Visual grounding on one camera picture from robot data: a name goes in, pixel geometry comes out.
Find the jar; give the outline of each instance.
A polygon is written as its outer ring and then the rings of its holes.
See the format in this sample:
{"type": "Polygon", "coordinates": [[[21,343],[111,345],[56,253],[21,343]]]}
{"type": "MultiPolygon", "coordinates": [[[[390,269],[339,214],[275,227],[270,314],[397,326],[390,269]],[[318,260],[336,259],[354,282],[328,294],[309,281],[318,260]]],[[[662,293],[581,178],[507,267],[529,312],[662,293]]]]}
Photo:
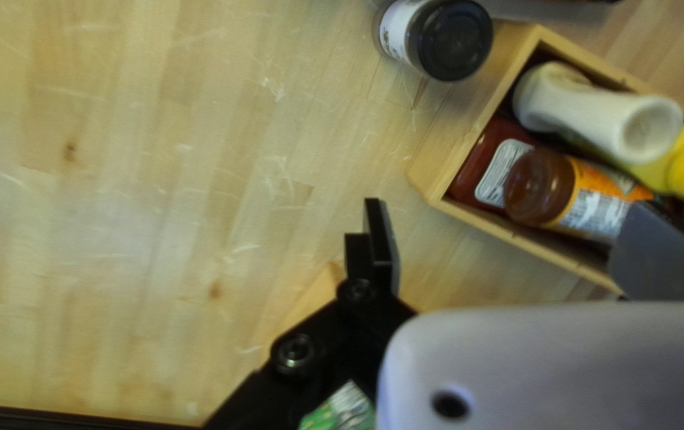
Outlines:
{"type": "Polygon", "coordinates": [[[653,198],[626,174],[546,148],[521,156],[504,187],[513,221],[604,243],[618,237],[633,201],[653,198]]]}
{"type": "Polygon", "coordinates": [[[493,26],[471,0],[397,0],[374,19],[378,49],[443,81],[461,80],[485,62],[493,26]]]}

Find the orange label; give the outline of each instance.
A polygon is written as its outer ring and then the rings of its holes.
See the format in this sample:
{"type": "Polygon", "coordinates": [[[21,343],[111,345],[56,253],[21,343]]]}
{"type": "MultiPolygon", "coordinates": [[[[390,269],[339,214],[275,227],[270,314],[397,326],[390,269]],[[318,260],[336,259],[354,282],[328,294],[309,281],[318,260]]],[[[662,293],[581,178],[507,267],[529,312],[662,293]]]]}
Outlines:
{"type": "Polygon", "coordinates": [[[575,186],[565,210],[547,224],[552,230],[609,241],[618,236],[633,201],[654,198],[652,191],[627,174],[577,158],[567,161],[575,172],[575,186]]]}

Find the green label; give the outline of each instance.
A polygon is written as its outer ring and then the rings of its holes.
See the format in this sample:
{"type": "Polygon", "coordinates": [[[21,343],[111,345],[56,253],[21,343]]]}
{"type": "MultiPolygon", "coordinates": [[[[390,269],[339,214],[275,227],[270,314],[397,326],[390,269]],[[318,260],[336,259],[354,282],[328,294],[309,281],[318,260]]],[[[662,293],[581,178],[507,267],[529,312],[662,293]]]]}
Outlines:
{"type": "Polygon", "coordinates": [[[374,406],[353,381],[305,415],[299,430],[374,430],[374,406]]]}

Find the black lid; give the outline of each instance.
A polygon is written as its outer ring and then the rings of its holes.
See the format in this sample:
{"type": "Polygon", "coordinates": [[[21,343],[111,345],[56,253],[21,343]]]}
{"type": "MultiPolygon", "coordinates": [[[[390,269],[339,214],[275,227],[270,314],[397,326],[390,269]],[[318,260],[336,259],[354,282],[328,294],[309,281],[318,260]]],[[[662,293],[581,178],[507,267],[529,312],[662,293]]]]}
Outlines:
{"type": "Polygon", "coordinates": [[[435,79],[463,79],[485,62],[493,42],[488,12],[467,0],[441,2],[414,23],[416,51],[424,71],[435,79]]]}

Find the gray plastic part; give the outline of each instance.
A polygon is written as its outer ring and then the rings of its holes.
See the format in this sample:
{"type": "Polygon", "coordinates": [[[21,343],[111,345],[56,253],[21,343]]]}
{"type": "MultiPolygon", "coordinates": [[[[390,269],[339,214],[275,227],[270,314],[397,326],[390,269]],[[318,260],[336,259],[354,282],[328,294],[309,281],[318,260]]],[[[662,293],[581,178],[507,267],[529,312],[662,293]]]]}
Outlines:
{"type": "Polygon", "coordinates": [[[418,316],[387,348],[377,415],[379,430],[684,429],[684,303],[418,316]],[[469,413],[441,416],[445,392],[469,413]]]}
{"type": "Polygon", "coordinates": [[[607,272],[628,298],[684,300],[684,233],[651,204],[632,204],[607,272]]]}

